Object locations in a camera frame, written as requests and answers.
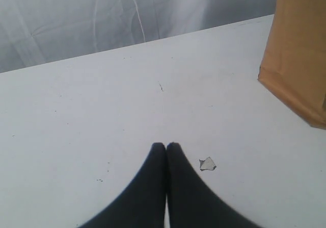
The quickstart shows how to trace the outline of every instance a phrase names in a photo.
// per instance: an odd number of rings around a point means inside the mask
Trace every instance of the brown cardboard box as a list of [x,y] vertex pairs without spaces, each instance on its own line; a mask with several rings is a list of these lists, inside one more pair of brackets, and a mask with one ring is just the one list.
[[326,0],[277,0],[258,80],[326,129]]

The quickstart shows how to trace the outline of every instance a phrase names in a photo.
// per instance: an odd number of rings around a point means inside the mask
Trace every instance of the white table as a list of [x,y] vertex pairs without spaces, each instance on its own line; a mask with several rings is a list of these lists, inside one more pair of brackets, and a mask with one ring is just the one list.
[[326,227],[326,131],[256,79],[272,19],[0,74],[0,227],[84,223],[160,141],[254,222]]

